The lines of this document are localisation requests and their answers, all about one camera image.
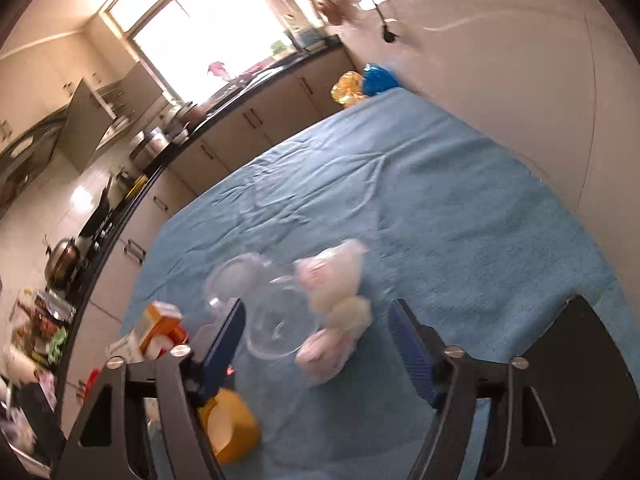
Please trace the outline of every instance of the blue cloth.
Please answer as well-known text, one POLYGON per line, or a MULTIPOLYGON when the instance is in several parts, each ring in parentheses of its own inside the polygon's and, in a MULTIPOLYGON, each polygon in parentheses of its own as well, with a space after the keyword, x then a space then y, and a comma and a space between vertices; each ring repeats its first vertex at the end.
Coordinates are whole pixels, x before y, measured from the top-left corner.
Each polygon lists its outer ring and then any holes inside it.
MULTIPOLYGON (((240 345, 238 391, 263 438, 225 467, 229 479, 406 478, 433 410, 386 328, 394 298, 448 344, 507 362, 579 292, 638 384, 634 318, 591 236, 508 150, 400 88, 283 142, 172 218, 149 251, 123 330, 153 299, 178 305, 193 330, 206 318, 202 285, 225 260, 255 251, 287 263, 348 237, 369 247, 360 293, 374 323, 342 373, 317 388, 292 357, 264 362, 240 345)), ((483 417, 481 403, 462 479, 474 477, 483 417)))

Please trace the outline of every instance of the stainless steel pot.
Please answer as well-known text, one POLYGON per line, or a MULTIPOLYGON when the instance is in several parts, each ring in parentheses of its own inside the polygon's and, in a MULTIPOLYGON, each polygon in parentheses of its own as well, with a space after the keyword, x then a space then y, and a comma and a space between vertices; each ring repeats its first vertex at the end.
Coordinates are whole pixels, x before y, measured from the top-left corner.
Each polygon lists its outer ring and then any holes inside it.
POLYGON ((63 238, 55 248, 47 247, 49 260, 44 267, 47 285, 58 290, 66 287, 80 262, 80 250, 74 238, 63 238))

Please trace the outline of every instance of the cabinet drawer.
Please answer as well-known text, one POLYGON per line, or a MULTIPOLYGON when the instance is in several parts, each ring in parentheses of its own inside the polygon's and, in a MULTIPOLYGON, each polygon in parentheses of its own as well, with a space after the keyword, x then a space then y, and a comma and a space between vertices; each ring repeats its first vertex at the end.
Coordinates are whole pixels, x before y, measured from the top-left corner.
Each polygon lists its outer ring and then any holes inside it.
POLYGON ((62 399, 62 416, 60 417, 60 429, 62 433, 68 438, 69 433, 76 423, 76 418, 78 418, 78 413, 82 408, 82 393, 80 390, 70 386, 69 384, 65 385, 65 393, 62 399))
POLYGON ((229 171, 241 168, 272 146, 258 119, 249 118, 249 113, 248 107, 239 108, 220 119, 202 136, 202 142, 215 152, 229 171))
POLYGON ((117 319, 105 314, 91 302, 88 303, 71 349, 67 383, 82 388, 91 370, 104 366, 104 351, 116 341, 120 327, 121 323, 117 319))
POLYGON ((273 144, 289 139, 321 119, 295 74, 267 86, 249 99, 244 108, 273 144))
POLYGON ((171 170, 164 170, 154 184, 152 200, 170 217, 190 204, 195 193, 171 170))
POLYGON ((146 193, 120 234, 125 244, 133 243, 148 251, 164 223, 170 218, 166 199, 162 200, 158 181, 146 193))
POLYGON ((293 75, 325 118, 342 110, 342 105, 332 99, 331 90, 340 76, 349 70, 355 70, 353 63, 340 48, 306 64, 293 75))
POLYGON ((140 249, 117 240, 91 294, 91 302, 122 320, 142 268, 140 249))
POLYGON ((171 169, 193 192, 200 196, 219 183, 229 172, 215 157, 213 150, 199 140, 171 163, 171 169))

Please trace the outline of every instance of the white plastic bag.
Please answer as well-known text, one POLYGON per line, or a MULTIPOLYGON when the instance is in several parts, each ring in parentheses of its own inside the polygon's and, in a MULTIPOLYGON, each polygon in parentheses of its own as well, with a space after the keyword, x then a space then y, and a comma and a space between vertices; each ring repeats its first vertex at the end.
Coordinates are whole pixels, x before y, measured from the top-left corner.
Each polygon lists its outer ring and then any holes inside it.
POLYGON ((353 336, 325 328, 304 342, 296 355, 296 364, 305 379, 312 386, 318 386, 340 373, 355 348, 353 336))
POLYGON ((335 305, 324 315, 324 326, 340 330, 350 335, 354 340, 371 325, 371 304, 361 296, 351 296, 335 305))
POLYGON ((318 256, 296 261, 296 277, 308 292, 309 309, 327 313, 358 293, 362 255, 366 251, 363 243, 352 238, 318 256))

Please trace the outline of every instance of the orange box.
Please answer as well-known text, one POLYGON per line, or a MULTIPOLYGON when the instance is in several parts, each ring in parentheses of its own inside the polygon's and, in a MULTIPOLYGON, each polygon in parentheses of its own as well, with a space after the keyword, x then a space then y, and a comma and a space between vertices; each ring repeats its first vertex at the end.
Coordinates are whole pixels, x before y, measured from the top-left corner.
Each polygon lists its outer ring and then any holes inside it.
POLYGON ((152 301, 136 323, 133 333, 140 341, 140 352, 145 354, 151 339, 156 335, 169 335, 182 321, 182 313, 175 305, 152 301))

